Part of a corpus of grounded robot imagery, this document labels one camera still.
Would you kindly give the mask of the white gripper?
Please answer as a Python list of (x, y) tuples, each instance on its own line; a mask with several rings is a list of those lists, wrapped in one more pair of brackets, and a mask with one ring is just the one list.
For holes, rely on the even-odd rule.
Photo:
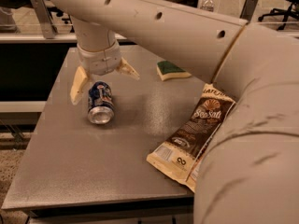
[(115, 69), (122, 75), (135, 80), (140, 79), (137, 71), (124, 59), (121, 58), (120, 45), (115, 42), (110, 48), (100, 51), (87, 51), (78, 46), (80, 64), (74, 75), (70, 91), (70, 99), (73, 105), (77, 105), (82, 99), (85, 86), (90, 82), (91, 75), (103, 76)]

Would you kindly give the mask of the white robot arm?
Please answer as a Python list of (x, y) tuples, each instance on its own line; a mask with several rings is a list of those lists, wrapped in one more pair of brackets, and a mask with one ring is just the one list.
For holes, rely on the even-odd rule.
[(198, 170), (194, 224), (299, 224), (299, 43), (163, 0), (50, 0), (236, 101)]

